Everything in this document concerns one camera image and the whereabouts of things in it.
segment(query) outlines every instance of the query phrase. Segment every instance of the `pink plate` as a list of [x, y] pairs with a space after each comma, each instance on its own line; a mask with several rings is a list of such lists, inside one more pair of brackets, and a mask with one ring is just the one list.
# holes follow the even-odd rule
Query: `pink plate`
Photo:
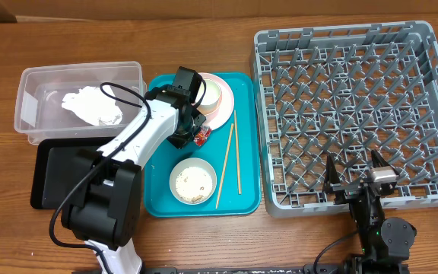
[[234, 95], [233, 91], [222, 78], [201, 72], [199, 73], [203, 78], [214, 81], [221, 89], [221, 102], [216, 110], [205, 115], [204, 126], [210, 126], [212, 130], [220, 128], [231, 116], [234, 110]]

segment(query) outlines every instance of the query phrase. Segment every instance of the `red object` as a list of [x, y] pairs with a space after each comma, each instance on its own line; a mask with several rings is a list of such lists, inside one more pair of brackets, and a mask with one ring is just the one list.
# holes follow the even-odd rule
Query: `red object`
[[209, 138], [209, 135], [211, 134], [212, 129], [208, 126], [201, 126], [201, 131], [197, 133], [197, 135], [194, 138], [194, 143], [198, 146], [202, 146], [205, 144], [207, 139]]

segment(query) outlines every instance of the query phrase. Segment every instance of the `teal tray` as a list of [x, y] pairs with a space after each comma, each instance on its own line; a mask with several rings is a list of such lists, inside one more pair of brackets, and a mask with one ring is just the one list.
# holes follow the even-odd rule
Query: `teal tray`
[[[215, 215], [244, 215], [254, 212], [261, 201], [259, 181], [259, 143], [256, 127], [256, 111], [252, 82], [240, 72], [214, 73], [226, 81], [234, 94], [240, 143], [242, 195], [237, 190], [236, 141], [231, 140], [230, 153], [224, 177], [221, 200], [215, 209], [221, 180], [230, 124], [234, 115], [214, 130], [207, 142], [198, 147], [195, 143], [176, 149], [168, 141], [163, 142], [144, 166], [144, 207], [156, 217], [192, 217]], [[172, 84], [175, 75], [160, 75], [150, 83], [150, 89]], [[212, 197], [199, 205], [179, 202], [170, 191], [169, 178], [173, 167], [186, 158], [201, 158], [209, 162], [217, 174], [217, 188]]]

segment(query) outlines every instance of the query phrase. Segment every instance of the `robotic arm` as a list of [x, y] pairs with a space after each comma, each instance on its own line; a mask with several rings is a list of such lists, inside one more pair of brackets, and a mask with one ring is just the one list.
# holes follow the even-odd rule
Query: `robotic arm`
[[95, 253], [100, 250], [102, 254], [97, 255], [103, 269], [106, 265], [115, 274], [140, 273], [142, 261], [131, 238], [139, 216], [141, 169], [165, 139], [183, 148], [200, 132], [205, 117], [192, 104], [201, 82], [197, 72], [180, 67], [172, 85], [146, 93], [149, 120], [148, 109], [143, 108], [111, 142], [97, 151], [78, 152], [74, 172], [69, 175], [71, 182], [79, 182], [113, 155], [96, 176], [78, 187], [62, 208], [62, 225], [72, 230], [77, 239], [97, 247], [93, 248]]

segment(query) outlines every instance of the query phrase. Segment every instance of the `plastic crate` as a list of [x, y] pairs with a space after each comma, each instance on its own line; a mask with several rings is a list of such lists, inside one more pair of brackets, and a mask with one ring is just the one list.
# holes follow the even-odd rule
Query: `plastic crate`
[[401, 174], [383, 207], [438, 206], [438, 45], [427, 22], [265, 30], [254, 42], [270, 215], [347, 211], [322, 191], [327, 154], [352, 183], [374, 148]]

